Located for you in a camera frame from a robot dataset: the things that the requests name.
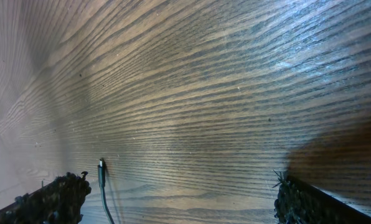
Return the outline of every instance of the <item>fuzzy black object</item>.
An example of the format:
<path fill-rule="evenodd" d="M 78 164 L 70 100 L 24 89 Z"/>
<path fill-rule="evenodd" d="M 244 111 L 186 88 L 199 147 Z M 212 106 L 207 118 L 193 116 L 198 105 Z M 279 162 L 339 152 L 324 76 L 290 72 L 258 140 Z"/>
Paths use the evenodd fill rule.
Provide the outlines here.
<path fill-rule="evenodd" d="M 67 173 L 33 194 L 16 197 L 12 209 L 0 211 L 1 224 L 73 224 L 82 220 L 80 207 L 92 189 L 82 177 Z"/>
<path fill-rule="evenodd" d="M 277 175 L 279 192 L 274 206 L 280 224 L 371 223 L 371 217 L 317 188 L 286 173 L 284 177 L 282 173 Z"/>

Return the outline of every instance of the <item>cable connector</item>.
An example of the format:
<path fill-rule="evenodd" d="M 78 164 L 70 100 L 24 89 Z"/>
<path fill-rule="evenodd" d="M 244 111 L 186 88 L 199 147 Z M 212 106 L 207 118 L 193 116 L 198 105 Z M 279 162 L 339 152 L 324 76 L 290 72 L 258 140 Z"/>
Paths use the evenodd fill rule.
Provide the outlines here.
<path fill-rule="evenodd" d="M 98 183 L 100 185 L 101 200 L 103 201 L 104 211 L 105 211 L 106 217 L 108 218 L 108 221 L 110 222 L 110 224 L 114 224 L 111 213 L 110 213 L 110 211 L 108 209 L 108 206 L 106 204 L 105 189 L 104 189 L 105 188 L 105 169 L 106 169 L 106 166 L 105 166 L 104 160 L 102 158 L 100 159 L 100 163 L 98 164 L 97 168 L 98 168 Z"/>
<path fill-rule="evenodd" d="M 98 183 L 100 188 L 105 187 L 105 163 L 104 160 L 101 158 L 98 167 Z"/>

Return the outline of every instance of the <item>wood grain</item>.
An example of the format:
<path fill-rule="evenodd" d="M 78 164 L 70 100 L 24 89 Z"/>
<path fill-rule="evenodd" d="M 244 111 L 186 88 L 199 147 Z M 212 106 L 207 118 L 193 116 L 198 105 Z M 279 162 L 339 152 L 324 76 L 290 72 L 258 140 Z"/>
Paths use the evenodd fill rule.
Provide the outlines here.
<path fill-rule="evenodd" d="M 273 170 L 371 216 L 371 0 L 0 1 L 21 187 L 90 173 L 83 223 L 275 223 Z"/>

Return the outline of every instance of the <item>black cable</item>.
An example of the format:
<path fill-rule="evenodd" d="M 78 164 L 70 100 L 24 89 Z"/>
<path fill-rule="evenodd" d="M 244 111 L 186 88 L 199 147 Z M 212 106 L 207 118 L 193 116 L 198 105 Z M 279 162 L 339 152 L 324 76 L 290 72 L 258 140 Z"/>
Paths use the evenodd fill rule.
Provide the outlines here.
<path fill-rule="evenodd" d="M 103 201 L 103 207 L 110 224 L 114 224 L 111 213 L 106 205 L 106 198 L 105 198 L 105 164 L 102 159 L 100 159 L 100 164 L 98 165 L 98 183 L 100 184 L 101 190 L 101 199 Z"/>

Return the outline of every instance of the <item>wooden surface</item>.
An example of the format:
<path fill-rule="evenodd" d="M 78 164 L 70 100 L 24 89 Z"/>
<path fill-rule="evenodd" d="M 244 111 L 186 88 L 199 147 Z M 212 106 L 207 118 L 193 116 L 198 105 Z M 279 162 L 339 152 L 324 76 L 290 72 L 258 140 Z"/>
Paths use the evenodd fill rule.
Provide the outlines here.
<path fill-rule="evenodd" d="M 100 157 L 123 223 L 275 223 L 286 169 L 371 216 L 371 1 L 0 1 L 0 206 L 87 170 L 107 223 Z"/>

